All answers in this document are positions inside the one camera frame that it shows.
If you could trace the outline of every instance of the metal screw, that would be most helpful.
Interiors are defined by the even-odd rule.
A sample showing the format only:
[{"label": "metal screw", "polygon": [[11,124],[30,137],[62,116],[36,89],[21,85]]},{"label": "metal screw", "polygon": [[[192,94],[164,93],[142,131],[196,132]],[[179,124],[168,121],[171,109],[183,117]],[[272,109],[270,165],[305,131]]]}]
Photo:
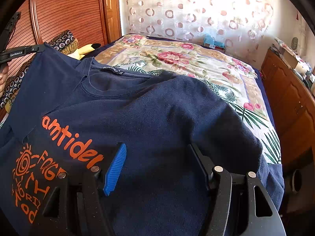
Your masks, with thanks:
[{"label": "metal screw", "polygon": [[221,166],[215,166],[215,171],[216,172],[222,172],[223,168]]},{"label": "metal screw", "polygon": [[91,171],[92,172],[97,172],[97,171],[99,171],[100,170],[100,167],[99,166],[93,166],[92,168],[91,168]]},{"label": "metal screw", "polygon": [[255,178],[256,174],[254,172],[250,171],[250,172],[248,172],[248,176],[251,178]]},{"label": "metal screw", "polygon": [[61,172],[58,174],[59,178],[65,178],[66,177],[66,173],[65,172]]}]

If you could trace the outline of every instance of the patterned pillow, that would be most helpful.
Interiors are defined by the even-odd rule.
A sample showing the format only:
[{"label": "patterned pillow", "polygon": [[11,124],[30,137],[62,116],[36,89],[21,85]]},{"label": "patterned pillow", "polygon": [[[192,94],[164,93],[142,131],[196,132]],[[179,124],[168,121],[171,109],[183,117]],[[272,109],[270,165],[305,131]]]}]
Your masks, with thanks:
[{"label": "patterned pillow", "polygon": [[[75,39],[70,30],[63,31],[62,33],[58,34],[48,44],[65,55],[73,53],[78,48],[78,40]],[[15,76],[11,76],[7,79],[4,93],[0,99],[1,108],[3,108],[10,100],[9,109],[6,109],[7,112],[9,112],[13,104],[15,94],[17,94],[17,91],[19,90],[23,81],[23,77],[27,73],[28,67],[33,61],[33,58],[34,56],[32,56],[28,61],[24,62]]]}]

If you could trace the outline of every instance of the blue gripper pad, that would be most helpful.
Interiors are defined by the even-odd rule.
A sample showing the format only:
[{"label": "blue gripper pad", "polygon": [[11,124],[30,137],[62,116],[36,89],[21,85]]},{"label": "blue gripper pad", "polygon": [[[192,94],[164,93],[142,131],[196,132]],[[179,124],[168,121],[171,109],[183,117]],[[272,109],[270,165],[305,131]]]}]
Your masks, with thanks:
[{"label": "blue gripper pad", "polygon": [[122,143],[105,175],[105,185],[103,192],[106,196],[108,196],[110,192],[115,189],[126,156],[127,147],[124,143]]}]

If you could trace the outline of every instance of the shirt neckline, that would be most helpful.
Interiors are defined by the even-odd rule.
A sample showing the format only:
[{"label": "shirt neckline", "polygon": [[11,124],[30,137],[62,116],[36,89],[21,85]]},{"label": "shirt neckline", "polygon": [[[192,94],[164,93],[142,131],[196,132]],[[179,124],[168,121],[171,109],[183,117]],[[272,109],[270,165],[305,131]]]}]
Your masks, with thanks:
[{"label": "shirt neckline", "polygon": [[[134,78],[147,78],[147,80],[141,84],[137,84],[132,87],[129,87],[128,89],[99,90],[91,84],[90,76],[89,76],[90,70],[91,68],[101,70],[103,67],[108,66],[108,65],[97,62],[94,59],[94,57],[85,59],[83,63],[84,64],[82,67],[82,73],[86,75],[86,79],[81,82],[81,86],[88,94],[92,96],[97,96],[97,97],[117,98],[117,97],[122,97],[125,95],[130,95],[130,94],[139,92],[140,90],[143,90],[148,86],[172,79],[174,77],[172,74],[170,74],[166,70],[163,71],[160,75],[149,75],[149,74],[146,75],[143,73],[133,72],[130,70],[119,68],[119,70],[124,72],[122,76],[134,77]],[[108,71],[102,71],[102,73],[112,74],[112,72],[108,72]]]}]

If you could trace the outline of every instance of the blue object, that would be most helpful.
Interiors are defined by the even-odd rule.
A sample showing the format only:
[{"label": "blue object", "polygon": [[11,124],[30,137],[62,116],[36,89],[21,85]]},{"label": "blue object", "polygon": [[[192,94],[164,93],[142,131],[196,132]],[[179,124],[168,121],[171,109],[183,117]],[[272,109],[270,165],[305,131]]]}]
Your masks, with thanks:
[{"label": "blue object", "polygon": [[215,39],[210,34],[204,36],[204,46],[215,48]]},{"label": "blue object", "polygon": [[204,36],[204,46],[208,46],[213,49],[217,46],[225,49],[225,43],[217,42],[210,34],[206,34]]},{"label": "blue object", "polygon": [[103,192],[105,193],[106,196],[108,196],[111,193],[111,191],[115,189],[126,156],[127,156],[126,145],[121,144],[114,157],[114,160],[111,162],[111,165],[105,175],[105,185],[103,188]]}]

